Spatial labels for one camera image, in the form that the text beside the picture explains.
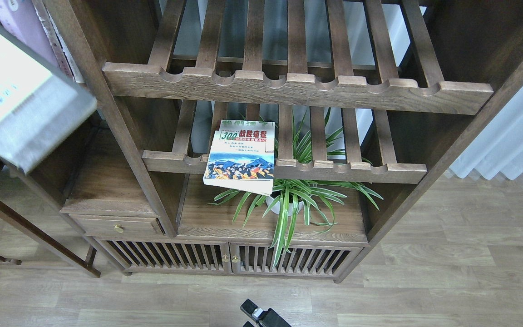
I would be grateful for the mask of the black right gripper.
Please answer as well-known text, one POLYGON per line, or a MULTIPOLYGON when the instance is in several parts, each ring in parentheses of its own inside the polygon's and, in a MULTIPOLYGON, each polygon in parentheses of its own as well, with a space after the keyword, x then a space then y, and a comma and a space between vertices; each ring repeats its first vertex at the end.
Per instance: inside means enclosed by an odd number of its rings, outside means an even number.
POLYGON ((263 308, 256 305, 249 298, 241 304, 240 310, 255 323, 253 324, 247 321, 243 327, 291 327, 291 325, 272 308, 264 311, 263 308))

